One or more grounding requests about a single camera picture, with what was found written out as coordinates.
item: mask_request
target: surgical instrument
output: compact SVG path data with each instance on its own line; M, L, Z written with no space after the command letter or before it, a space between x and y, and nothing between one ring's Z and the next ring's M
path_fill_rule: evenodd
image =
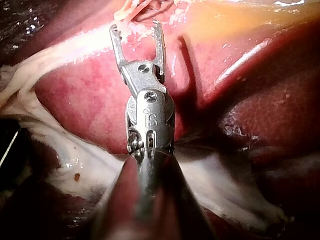
M111 26L116 64L131 97L125 109L127 150L108 200L100 206L95 240L217 239L174 156L175 104L163 85L166 51L154 20L153 61L127 61L121 32Z

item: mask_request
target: white membrane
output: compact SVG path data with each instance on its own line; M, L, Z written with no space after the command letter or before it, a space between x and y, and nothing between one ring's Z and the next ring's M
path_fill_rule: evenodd
M0 115L18 119L35 140L55 149L62 167L47 181L64 193L85 199L97 191L110 190L123 161L66 131L40 104L33 87L44 74L60 66L82 61L96 52L109 51L112 24L114 22L48 47L16 66L0 69L0 87L4 88L0 93ZM118 27L124 41L131 34L143 38L151 33L141 24ZM218 153L204 149L190 152L177 148L176 152L196 198L216 215L258 231L286 220L280 208L262 197L251 178L249 165L243 161L226 161ZM80 178L75 181L77 173Z

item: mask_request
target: metal screw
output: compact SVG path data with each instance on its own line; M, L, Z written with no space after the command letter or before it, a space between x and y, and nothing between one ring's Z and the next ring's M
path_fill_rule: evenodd
M145 95L144 95L144 99L148 102L148 103L154 103L157 100L157 94L155 94L153 91L148 91Z
M142 74L146 74L150 71L149 67L146 65L146 64L141 64L139 67L138 67L138 70L140 73Z

